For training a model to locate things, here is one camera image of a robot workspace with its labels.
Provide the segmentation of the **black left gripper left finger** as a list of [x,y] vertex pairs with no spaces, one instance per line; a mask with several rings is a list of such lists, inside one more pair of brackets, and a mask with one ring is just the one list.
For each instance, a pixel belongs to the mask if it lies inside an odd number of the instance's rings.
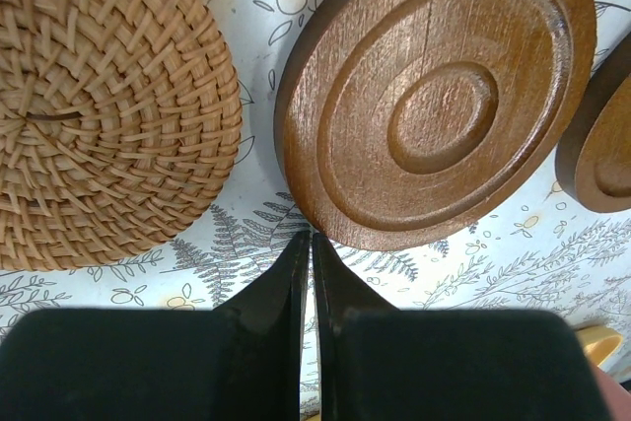
[[296,420],[311,235],[217,308],[49,309],[1,345],[5,420]]

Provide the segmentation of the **woven rattan coaster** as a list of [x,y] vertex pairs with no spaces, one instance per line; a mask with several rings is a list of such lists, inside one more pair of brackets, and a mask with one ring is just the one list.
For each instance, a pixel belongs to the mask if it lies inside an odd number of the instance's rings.
[[1,0],[1,266],[161,245],[210,206],[241,138],[237,72],[201,0]]

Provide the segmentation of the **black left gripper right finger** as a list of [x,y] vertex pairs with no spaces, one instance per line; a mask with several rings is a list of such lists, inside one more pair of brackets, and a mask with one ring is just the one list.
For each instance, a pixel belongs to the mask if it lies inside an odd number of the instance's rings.
[[558,315],[396,308],[313,238],[325,420],[607,420]]

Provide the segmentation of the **brown wooden coaster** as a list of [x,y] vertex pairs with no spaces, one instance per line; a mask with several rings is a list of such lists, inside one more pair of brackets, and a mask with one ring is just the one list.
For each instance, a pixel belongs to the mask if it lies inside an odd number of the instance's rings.
[[594,0],[323,0],[276,98],[299,209],[371,250],[470,225],[550,154],[595,46]]
[[630,37],[590,79],[559,141],[555,171],[561,188],[585,208],[630,208]]

